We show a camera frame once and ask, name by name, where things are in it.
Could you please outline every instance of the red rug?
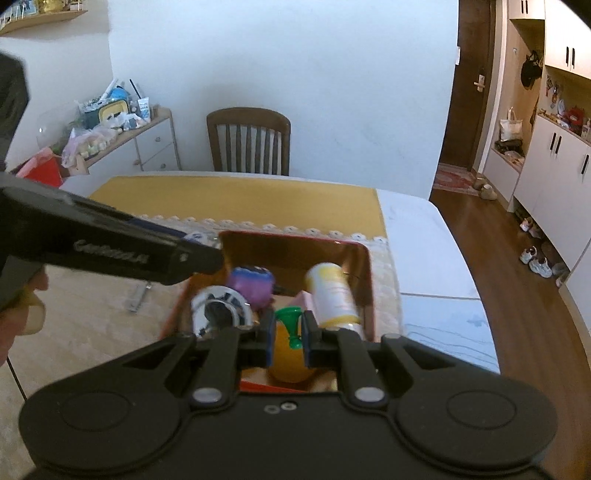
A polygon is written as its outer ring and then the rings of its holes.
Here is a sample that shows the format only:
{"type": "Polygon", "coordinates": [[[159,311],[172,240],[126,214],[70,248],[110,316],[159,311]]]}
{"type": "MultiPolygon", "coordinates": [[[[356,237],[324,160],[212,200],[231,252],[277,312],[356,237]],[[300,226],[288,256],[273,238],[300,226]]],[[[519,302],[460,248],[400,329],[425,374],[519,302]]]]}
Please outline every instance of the red rug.
{"type": "Polygon", "coordinates": [[[435,174],[433,189],[478,196],[478,191],[472,188],[472,183],[474,183],[474,177],[465,168],[440,163],[435,174]]]}

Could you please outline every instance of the green object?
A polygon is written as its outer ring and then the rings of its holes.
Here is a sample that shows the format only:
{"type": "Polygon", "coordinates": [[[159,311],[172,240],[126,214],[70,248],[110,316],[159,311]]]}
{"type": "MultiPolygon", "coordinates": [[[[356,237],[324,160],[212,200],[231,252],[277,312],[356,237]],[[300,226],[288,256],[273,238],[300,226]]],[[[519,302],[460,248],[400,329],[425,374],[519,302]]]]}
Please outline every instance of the green object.
{"type": "Polygon", "coordinates": [[[298,350],[301,348],[301,338],[297,333],[298,323],[302,314],[300,307],[285,307],[275,312],[275,318],[285,325],[290,336],[290,348],[298,350]]]}

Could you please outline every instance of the brown wooden floor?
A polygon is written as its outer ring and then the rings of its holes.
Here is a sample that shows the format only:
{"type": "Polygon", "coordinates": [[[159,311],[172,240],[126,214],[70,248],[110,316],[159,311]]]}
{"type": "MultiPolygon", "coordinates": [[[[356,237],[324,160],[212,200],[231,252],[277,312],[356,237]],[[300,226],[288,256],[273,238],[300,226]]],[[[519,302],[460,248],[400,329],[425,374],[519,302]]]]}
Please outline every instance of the brown wooden floor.
{"type": "Polygon", "coordinates": [[[553,279],[518,257],[531,246],[498,202],[433,190],[474,276],[504,375],[527,382],[554,403],[558,435],[544,466],[558,480],[591,479],[591,371],[553,279]]]}

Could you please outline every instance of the chair backrest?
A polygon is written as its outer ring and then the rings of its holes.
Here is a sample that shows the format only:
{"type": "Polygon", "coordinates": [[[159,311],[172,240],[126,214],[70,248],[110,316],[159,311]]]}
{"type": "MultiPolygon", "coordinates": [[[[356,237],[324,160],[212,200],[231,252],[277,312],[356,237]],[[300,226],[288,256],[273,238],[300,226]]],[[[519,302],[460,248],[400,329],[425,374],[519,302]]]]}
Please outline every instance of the chair backrest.
{"type": "Polygon", "coordinates": [[[280,113],[250,107],[217,110],[207,116],[207,132],[216,171],[290,174],[291,124],[280,113]]]}

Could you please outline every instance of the silver rivet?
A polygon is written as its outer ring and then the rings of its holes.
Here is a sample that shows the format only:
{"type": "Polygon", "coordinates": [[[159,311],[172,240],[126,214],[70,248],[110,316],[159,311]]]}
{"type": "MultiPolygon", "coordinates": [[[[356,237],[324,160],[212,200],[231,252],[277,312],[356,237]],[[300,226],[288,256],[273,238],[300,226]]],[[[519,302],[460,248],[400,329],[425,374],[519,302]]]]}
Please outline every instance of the silver rivet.
{"type": "Polygon", "coordinates": [[[376,387],[362,387],[355,391],[355,398],[364,403],[376,403],[382,401],[384,397],[384,391],[376,387]]]}
{"type": "Polygon", "coordinates": [[[217,388],[198,388],[193,392],[193,398],[199,403],[215,403],[222,399],[222,392],[217,388]]]}
{"type": "Polygon", "coordinates": [[[285,411],[295,410],[297,408],[297,404],[292,401],[285,401],[281,404],[281,409],[285,411]]]}
{"type": "Polygon", "coordinates": [[[277,405],[266,405],[263,411],[270,415],[277,415],[281,409],[277,405]]]}

